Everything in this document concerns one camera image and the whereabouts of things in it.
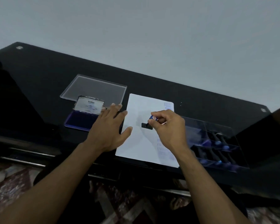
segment transparent plastic box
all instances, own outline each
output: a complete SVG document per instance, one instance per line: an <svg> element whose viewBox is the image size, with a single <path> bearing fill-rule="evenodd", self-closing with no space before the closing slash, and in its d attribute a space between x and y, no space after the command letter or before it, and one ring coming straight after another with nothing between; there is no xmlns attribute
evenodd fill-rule
<svg viewBox="0 0 280 224"><path fill-rule="evenodd" d="M60 95L61 98L77 101L79 96L93 97L104 101L105 107L121 104L127 86L77 75Z"/></svg>
<svg viewBox="0 0 280 224"><path fill-rule="evenodd" d="M232 128L183 118L188 146L203 166L232 172L249 168Z"/></svg>

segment forearm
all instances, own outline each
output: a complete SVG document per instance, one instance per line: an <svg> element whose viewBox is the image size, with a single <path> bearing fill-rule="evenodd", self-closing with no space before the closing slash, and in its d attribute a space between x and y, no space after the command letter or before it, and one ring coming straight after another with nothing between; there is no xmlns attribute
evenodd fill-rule
<svg viewBox="0 0 280 224"><path fill-rule="evenodd" d="M187 181L201 224L250 223L193 156L188 147L179 149L175 156Z"/></svg>
<svg viewBox="0 0 280 224"><path fill-rule="evenodd" d="M56 223L98 150L79 144L72 154L0 214L0 223Z"/></svg>

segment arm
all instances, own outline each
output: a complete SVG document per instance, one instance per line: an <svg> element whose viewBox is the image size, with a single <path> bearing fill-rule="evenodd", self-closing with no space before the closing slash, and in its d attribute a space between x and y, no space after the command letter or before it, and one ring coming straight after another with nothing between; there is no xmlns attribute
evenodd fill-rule
<svg viewBox="0 0 280 224"><path fill-rule="evenodd" d="M0 214L0 223L56 223L75 188L91 164L104 151L120 146L131 134L127 128L119 134L119 126L127 111L116 118L121 105L101 112L85 142L38 184L24 193Z"/></svg>
<svg viewBox="0 0 280 224"><path fill-rule="evenodd" d="M151 114L160 118L148 122L156 129L163 145L175 155L200 223L250 223L192 154L186 141L184 119L171 110Z"/></svg>

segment stack of paper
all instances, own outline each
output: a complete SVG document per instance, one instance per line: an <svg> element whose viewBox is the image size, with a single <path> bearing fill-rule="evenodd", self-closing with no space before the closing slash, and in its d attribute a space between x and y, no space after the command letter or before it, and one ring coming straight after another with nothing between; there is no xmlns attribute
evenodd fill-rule
<svg viewBox="0 0 280 224"><path fill-rule="evenodd" d="M127 103L128 115L125 117L123 129L132 126L131 136L117 148L115 155L130 159L137 159L170 167L179 167L174 155L161 143L155 129L142 128L147 123L151 112L170 109L174 111L174 104L155 98L130 94Z"/></svg>

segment person's right hand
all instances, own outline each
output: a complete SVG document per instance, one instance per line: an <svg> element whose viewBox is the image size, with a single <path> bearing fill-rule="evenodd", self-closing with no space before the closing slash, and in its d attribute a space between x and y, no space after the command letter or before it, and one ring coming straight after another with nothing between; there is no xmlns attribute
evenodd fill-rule
<svg viewBox="0 0 280 224"><path fill-rule="evenodd" d="M159 120L149 119L148 123L157 131L162 144L166 148L175 156L180 150L188 149L186 127L182 117L169 109L152 112L151 115L157 117Z"/></svg>

